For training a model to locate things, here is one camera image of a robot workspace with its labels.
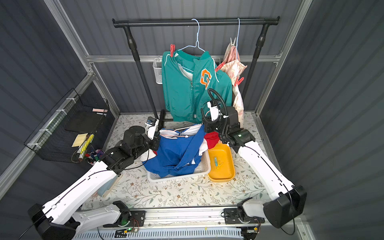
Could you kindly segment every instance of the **sticky note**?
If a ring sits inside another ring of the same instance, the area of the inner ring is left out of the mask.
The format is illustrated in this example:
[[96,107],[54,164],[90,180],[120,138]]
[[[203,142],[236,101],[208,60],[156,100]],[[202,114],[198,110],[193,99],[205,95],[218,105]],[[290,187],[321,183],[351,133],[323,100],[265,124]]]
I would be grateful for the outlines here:
[[78,134],[72,144],[72,147],[78,147],[83,144],[85,139],[87,138],[88,133]]

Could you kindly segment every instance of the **black wire basket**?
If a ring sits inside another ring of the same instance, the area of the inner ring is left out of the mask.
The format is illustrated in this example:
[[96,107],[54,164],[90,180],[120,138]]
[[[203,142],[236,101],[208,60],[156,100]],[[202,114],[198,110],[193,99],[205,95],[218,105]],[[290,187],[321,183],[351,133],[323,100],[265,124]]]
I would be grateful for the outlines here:
[[[66,98],[65,103],[62,109],[53,113],[54,117],[51,120],[46,124],[43,124],[43,121],[39,124],[24,145],[43,160],[80,163],[85,153],[91,152],[93,149],[102,149],[111,128],[111,124],[105,124],[105,122],[107,119],[109,122],[111,121],[112,114],[108,101],[97,96],[84,96],[76,93],[75,97]],[[97,113],[93,109],[104,109],[104,112]],[[68,129],[73,118],[78,118],[79,115],[92,116],[93,125],[88,128],[89,132],[86,132],[88,134],[84,144],[81,147],[72,147],[76,136],[84,133]]]

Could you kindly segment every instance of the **floral tablecloth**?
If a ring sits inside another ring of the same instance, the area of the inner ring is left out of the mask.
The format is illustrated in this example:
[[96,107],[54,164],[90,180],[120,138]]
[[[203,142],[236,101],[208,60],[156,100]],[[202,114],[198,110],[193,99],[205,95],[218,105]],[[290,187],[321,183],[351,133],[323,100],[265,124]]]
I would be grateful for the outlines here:
[[[113,147],[123,138],[124,131],[130,126],[144,126],[151,114],[120,115],[116,123],[107,149]],[[193,125],[190,122],[166,122],[165,127],[175,129]],[[256,138],[265,153],[263,143],[257,131],[253,116],[249,112],[244,114],[244,128],[248,129]],[[114,201],[121,200],[131,208],[150,207],[186,207],[205,205],[233,205],[248,198],[269,200],[268,194],[260,179],[251,167],[232,150],[236,176],[233,180],[223,183],[213,183],[208,176],[187,177],[164,182],[149,182],[147,171],[143,167],[123,171],[122,177],[110,193],[102,198],[90,197],[82,209],[96,209],[105,207]],[[140,165],[135,162],[132,167]]]

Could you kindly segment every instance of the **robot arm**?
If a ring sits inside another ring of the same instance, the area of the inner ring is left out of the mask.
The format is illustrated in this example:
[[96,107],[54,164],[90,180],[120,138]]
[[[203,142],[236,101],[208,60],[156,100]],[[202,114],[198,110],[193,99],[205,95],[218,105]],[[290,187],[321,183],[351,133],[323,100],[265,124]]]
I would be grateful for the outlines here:
[[212,101],[208,102],[211,117],[206,118],[203,109],[205,132],[216,131],[223,143],[227,143],[245,159],[264,184],[272,201],[262,202],[245,199],[238,205],[238,216],[243,222],[250,217],[264,217],[276,228],[280,228],[303,212],[306,191],[302,186],[294,186],[277,168],[255,142],[254,136],[240,128],[238,114],[234,107],[226,106],[225,101],[214,89],[208,89]]
[[121,201],[89,211],[76,211],[95,191],[119,175],[135,159],[159,147],[159,120],[149,117],[146,128],[132,126],[124,132],[123,140],[101,156],[100,161],[79,180],[43,206],[35,204],[28,214],[44,240],[70,240],[75,235],[104,224],[126,226],[131,219],[129,209]]

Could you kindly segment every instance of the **clothespin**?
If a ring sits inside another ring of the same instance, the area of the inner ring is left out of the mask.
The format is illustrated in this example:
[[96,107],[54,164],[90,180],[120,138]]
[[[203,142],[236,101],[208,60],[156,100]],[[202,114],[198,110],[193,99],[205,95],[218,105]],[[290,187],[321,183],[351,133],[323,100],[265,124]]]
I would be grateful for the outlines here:
[[173,53],[175,52],[175,45],[171,44],[170,45],[170,56],[173,57]]
[[218,65],[217,68],[215,69],[215,72],[219,71],[224,66],[224,64],[225,62],[220,63],[220,65]]
[[244,77],[240,78],[235,82],[235,87],[238,86],[242,81],[244,80]]

